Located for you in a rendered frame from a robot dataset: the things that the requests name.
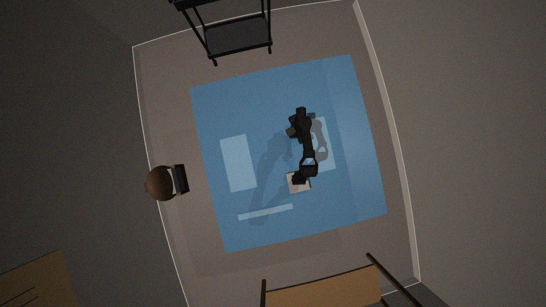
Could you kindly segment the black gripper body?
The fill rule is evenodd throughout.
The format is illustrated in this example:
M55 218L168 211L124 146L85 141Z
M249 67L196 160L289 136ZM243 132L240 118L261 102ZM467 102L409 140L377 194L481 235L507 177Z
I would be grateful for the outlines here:
M295 126L295 130L297 130L296 129L296 124L295 124L295 117L296 117L296 114L294 114L293 116L290 116L288 120L289 120L290 123L292 123ZM299 138L298 138L299 144L302 144L303 143L302 142L302 134L299 133L298 130L297 130L297 132L298 132L298 135L299 135Z

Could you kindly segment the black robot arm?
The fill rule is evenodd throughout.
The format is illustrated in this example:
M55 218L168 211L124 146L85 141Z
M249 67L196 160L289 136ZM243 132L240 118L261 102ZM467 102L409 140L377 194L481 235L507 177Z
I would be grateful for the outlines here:
M296 110L296 117L295 117L296 129L299 131L299 133L302 134L302 142L303 142L304 151L303 151L302 160L299 162L299 171L296 171L294 175L292 175L292 184L302 185L306 183L307 177L317 176L319 164L317 163L317 160L315 159L315 150L313 149L311 134L310 134L312 120L309 116L306 116L305 107L296 107L295 110ZM298 133L297 130L295 130L295 126L292 125L290 128L285 130L285 132L289 136L289 138L294 138L295 135ZM312 159L312 158L315 161L315 165L302 165L305 159Z

